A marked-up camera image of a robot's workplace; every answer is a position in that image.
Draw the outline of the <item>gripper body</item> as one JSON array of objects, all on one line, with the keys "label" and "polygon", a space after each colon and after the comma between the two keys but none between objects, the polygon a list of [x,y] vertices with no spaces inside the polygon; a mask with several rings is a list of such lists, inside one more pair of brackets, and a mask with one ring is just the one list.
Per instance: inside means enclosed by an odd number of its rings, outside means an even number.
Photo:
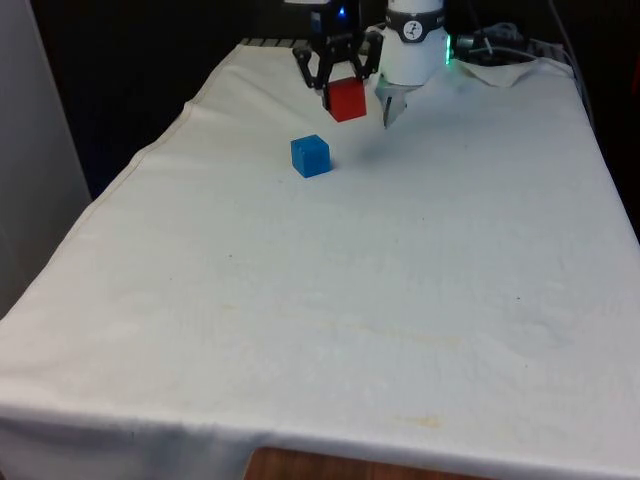
[{"label": "gripper body", "polygon": [[314,1],[308,9],[313,38],[361,32],[361,5],[358,0]]}]

